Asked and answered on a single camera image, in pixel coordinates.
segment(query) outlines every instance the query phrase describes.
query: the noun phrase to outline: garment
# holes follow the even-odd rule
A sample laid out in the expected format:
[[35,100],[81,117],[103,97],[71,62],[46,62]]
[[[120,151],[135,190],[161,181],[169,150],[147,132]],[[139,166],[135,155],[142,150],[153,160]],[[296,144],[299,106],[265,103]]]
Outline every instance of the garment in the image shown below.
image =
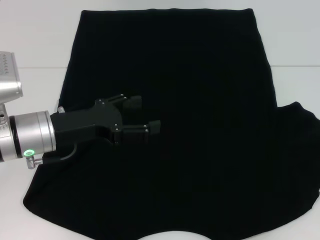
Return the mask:
[[141,95],[148,145],[82,143],[38,167],[31,212],[96,240],[188,231],[240,240],[282,226],[319,196],[320,122],[277,107],[252,9],[83,11],[59,105]]

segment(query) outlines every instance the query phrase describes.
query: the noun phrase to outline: white surface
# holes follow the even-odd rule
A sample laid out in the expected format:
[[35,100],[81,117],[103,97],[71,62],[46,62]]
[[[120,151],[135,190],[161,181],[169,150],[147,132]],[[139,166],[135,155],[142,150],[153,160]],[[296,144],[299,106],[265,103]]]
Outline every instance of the white surface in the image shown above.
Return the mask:
[[317,0],[2,0],[0,46],[21,68],[66,67],[82,10],[150,8],[252,8],[271,65],[320,65]]
[[[272,67],[279,106],[298,101],[320,118],[320,2],[316,0],[1,0],[0,50],[16,53],[24,97],[6,105],[10,115],[55,112],[82,10],[253,8]],[[24,159],[0,164],[1,240],[86,240],[47,222],[22,204],[35,171]],[[143,240],[205,240],[166,232]],[[299,219],[252,240],[319,240],[320,201]]]

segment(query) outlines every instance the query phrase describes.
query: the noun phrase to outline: green led light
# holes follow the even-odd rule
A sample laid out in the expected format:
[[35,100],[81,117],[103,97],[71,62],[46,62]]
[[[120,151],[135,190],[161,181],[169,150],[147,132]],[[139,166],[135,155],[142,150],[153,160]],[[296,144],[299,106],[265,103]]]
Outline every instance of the green led light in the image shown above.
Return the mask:
[[34,155],[35,153],[36,153],[36,152],[35,152],[34,150],[28,149],[28,150],[26,150],[26,151],[23,153],[23,155],[25,155],[26,157],[29,157],[29,156]]

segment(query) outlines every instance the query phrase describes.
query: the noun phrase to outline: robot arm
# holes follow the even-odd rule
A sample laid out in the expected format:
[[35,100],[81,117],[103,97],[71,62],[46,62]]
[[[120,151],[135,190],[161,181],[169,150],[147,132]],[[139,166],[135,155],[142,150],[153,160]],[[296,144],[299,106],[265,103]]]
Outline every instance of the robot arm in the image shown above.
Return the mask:
[[48,111],[8,116],[5,103],[23,96],[15,56],[0,52],[0,162],[26,157],[28,168],[58,162],[64,158],[34,159],[53,152],[56,144],[70,145],[105,138],[111,145],[146,144],[150,135],[160,132],[160,121],[143,125],[123,125],[121,112],[142,107],[140,96],[123,94],[97,99],[89,109],[65,112],[63,107]]

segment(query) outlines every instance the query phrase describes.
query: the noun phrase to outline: black cloth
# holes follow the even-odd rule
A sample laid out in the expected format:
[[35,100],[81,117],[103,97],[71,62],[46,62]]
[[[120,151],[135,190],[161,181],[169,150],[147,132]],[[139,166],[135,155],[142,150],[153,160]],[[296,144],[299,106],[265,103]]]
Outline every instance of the black cloth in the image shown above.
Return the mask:
[[141,95],[149,145],[97,139],[40,165],[34,214],[96,240],[188,231],[240,240],[282,226],[319,196],[320,121],[277,107],[252,9],[83,11],[59,105]]

